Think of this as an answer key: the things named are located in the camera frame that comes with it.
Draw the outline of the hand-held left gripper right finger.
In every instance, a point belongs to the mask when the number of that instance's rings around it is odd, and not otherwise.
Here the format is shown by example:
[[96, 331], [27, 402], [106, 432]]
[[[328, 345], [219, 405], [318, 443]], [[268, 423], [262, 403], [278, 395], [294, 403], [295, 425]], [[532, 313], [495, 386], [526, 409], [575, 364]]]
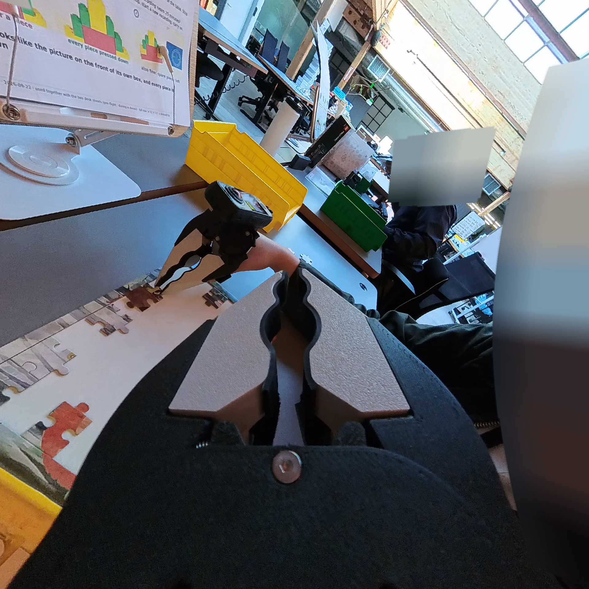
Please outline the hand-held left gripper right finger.
[[298, 416], [309, 445], [347, 422], [404, 418], [410, 406], [367, 317], [308, 270], [297, 273], [297, 327], [308, 340]]

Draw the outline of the jigsaw puzzle board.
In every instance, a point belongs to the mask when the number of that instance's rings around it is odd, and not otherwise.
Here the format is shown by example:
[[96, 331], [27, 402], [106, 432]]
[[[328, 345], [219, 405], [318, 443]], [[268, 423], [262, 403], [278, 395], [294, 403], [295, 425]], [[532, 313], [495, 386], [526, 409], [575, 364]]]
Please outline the jigsaw puzzle board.
[[[33, 489], [62, 505], [91, 447], [121, 402], [136, 384], [192, 334], [202, 323], [214, 319], [220, 309], [236, 302], [221, 285], [197, 286], [175, 295], [162, 295], [144, 312], [126, 306], [128, 291], [148, 283], [152, 275], [119, 287], [96, 298], [102, 305], [114, 305], [120, 315], [133, 320], [129, 333], [116, 330], [111, 335], [100, 333], [102, 324], [89, 324], [89, 311], [83, 306], [1, 346], [1, 362], [11, 359], [24, 369], [34, 369], [27, 350], [48, 337], [55, 337], [76, 356], [65, 366], [69, 374], [51, 372], [20, 393], [1, 395], [1, 469], [19, 478]], [[207, 306], [202, 296], [217, 289], [228, 300], [219, 308]], [[51, 424], [48, 415], [61, 403], [72, 406], [85, 402], [91, 423], [78, 435], [69, 431], [63, 438], [69, 444], [49, 464], [43, 464], [40, 449], [24, 438], [33, 424]]]

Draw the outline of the white display stand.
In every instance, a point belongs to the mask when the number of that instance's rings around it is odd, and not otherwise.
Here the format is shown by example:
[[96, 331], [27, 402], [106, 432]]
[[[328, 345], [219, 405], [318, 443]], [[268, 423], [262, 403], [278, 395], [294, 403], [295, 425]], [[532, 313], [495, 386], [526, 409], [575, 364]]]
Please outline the white display stand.
[[119, 202], [141, 188], [92, 147], [148, 122], [1, 97], [1, 220]]

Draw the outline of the white partition board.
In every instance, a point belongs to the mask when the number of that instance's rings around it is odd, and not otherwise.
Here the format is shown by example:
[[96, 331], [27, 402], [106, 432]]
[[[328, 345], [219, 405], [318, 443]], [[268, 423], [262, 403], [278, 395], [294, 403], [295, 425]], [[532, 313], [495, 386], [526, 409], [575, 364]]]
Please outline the white partition board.
[[319, 84], [315, 93], [313, 106], [312, 141], [317, 140], [326, 129], [330, 99], [329, 56], [330, 43], [325, 38], [319, 21], [316, 19], [312, 26], [319, 59]]

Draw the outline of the person's right forearm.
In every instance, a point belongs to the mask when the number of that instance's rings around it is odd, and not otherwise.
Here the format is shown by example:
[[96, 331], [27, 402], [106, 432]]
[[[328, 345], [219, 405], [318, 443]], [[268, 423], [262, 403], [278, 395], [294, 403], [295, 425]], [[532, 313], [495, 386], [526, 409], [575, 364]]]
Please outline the person's right forearm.
[[313, 266], [301, 261], [289, 277], [284, 311], [292, 320], [317, 316], [322, 323], [335, 323], [364, 313], [353, 297], [337, 287]]

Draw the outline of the patterned cardboard box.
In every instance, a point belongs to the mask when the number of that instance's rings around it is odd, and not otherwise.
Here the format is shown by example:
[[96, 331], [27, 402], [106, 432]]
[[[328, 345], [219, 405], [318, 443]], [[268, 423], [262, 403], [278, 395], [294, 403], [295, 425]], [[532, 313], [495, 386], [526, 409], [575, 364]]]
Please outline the patterned cardboard box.
[[339, 180], [362, 168], [374, 151], [366, 141], [350, 129], [335, 146], [320, 160], [319, 166], [328, 170]]

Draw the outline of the background office desk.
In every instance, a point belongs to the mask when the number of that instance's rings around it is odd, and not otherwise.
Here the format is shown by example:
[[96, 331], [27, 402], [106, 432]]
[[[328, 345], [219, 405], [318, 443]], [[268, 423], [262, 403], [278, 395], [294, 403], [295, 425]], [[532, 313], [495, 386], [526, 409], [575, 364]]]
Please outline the background office desk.
[[221, 70], [223, 77], [217, 81], [209, 101], [206, 102], [196, 91], [195, 99], [204, 109], [206, 119], [218, 120], [214, 111], [232, 71], [238, 70], [253, 78], [257, 71], [265, 75], [268, 69], [208, 11], [200, 8], [198, 19], [198, 31], [207, 41], [204, 53], [224, 62], [225, 65]]

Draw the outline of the grey white puzzle piece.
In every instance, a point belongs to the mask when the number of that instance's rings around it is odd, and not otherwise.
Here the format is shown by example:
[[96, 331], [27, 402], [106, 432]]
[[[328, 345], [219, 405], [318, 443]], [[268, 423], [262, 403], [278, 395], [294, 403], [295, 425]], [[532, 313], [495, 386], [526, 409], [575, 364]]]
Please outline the grey white puzzle piece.
[[61, 376], [69, 374], [69, 368], [65, 364], [76, 356], [74, 352], [64, 348], [55, 337], [48, 337], [33, 345], [27, 350], [27, 354], [26, 362], [34, 364], [34, 369], [27, 369], [27, 371], [37, 379], [51, 372]]
[[120, 309], [117, 306], [105, 306], [99, 302], [92, 301], [84, 305], [83, 309], [90, 312], [89, 315], [85, 317], [85, 320], [89, 324], [102, 324], [102, 328], [100, 328], [101, 334], [108, 336], [116, 330], [123, 334], [129, 333], [127, 325], [132, 322], [133, 319], [127, 314], [120, 315], [118, 313]]
[[11, 359], [1, 362], [1, 394], [5, 390], [9, 394], [20, 393], [37, 382], [33, 375], [20, 367]]

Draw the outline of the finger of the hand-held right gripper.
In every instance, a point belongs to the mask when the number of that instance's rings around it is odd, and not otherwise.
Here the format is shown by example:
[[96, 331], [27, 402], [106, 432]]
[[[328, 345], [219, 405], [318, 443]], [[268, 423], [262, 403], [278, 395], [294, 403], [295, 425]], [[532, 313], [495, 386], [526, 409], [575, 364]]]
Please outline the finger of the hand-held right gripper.
[[199, 286], [211, 278], [207, 278], [218, 270], [218, 257], [203, 257], [194, 269], [184, 271], [177, 279], [172, 280], [166, 287], [159, 287], [163, 295], [174, 294], [180, 291]]
[[201, 232], [187, 233], [178, 239], [162, 267], [154, 287], [163, 291], [167, 284], [177, 280], [183, 273], [181, 269], [193, 269], [198, 265], [204, 253], [198, 253], [203, 246]]

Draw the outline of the person's right hand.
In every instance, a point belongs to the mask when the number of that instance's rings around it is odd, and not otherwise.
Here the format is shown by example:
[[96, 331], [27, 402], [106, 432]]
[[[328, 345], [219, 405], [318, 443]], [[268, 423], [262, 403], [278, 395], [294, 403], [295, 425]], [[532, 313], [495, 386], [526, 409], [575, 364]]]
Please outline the person's right hand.
[[260, 235], [247, 252], [236, 272], [256, 271], [270, 268], [273, 272], [285, 271], [289, 276], [298, 268], [301, 260], [295, 253], [264, 235]]

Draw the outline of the red puzzle piece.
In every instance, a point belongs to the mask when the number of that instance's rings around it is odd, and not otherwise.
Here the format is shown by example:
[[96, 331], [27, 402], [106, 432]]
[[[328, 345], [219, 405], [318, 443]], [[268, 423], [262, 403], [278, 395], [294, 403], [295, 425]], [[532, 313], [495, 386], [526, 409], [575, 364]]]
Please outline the red puzzle piece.
[[69, 431], [76, 436], [91, 423], [91, 419], [86, 415], [89, 408], [85, 402], [76, 406], [63, 402], [47, 416], [51, 421], [49, 426], [40, 421], [25, 432], [24, 438], [40, 449], [46, 470], [49, 471], [49, 464], [69, 444], [69, 441], [63, 438], [63, 434]]

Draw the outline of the person's dark jacket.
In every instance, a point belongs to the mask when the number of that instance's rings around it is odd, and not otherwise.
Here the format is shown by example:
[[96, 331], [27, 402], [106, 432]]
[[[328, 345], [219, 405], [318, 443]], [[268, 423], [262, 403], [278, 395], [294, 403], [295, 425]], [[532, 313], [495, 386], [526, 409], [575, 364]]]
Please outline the person's dark jacket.
[[409, 315], [358, 308], [393, 333], [460, 402], [475, 423], [498, 421], [492, 323], [431, 326]]

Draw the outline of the large window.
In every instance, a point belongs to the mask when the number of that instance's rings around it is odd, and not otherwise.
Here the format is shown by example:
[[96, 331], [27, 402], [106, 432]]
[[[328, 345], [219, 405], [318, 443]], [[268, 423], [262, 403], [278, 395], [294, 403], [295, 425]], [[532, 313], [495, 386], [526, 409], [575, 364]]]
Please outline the large window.
[[549, 67], [565, 63], [565, 54], [542, 30], [527, 4], [546, 18], [574, 56], [588, 58], [588, 1], [471, 1], [471, 4], [540, 83]]

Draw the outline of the yellow plastic bin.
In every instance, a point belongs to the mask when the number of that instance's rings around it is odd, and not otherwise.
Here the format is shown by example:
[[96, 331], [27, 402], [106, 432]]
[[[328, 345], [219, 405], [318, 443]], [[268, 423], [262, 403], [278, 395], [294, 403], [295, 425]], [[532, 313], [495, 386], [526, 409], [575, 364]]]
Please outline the yellow plastic bin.
[[285, 225], [307, 194], [296, 177], [228, 122], [193, 122], [186, 165], [208, 183], [222, 181], [258, 197], [273, 212], [265, 232]]
[[61, 507], [1, 469], [1, 588], [6, 588], [53, 525]]

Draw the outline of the brown green puzzle piece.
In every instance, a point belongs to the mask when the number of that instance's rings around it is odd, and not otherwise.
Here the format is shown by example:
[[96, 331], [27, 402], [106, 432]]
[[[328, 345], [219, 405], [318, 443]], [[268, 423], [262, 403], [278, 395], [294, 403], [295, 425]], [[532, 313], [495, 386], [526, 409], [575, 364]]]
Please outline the brown green puzzle piece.
[[126, 306], [140, 312], [149, 309], [152, 303], [155, 304], [163, 298], [159, 290], [151, 289], [146, 284], [128, 291], [124, 296], [127, 298]]

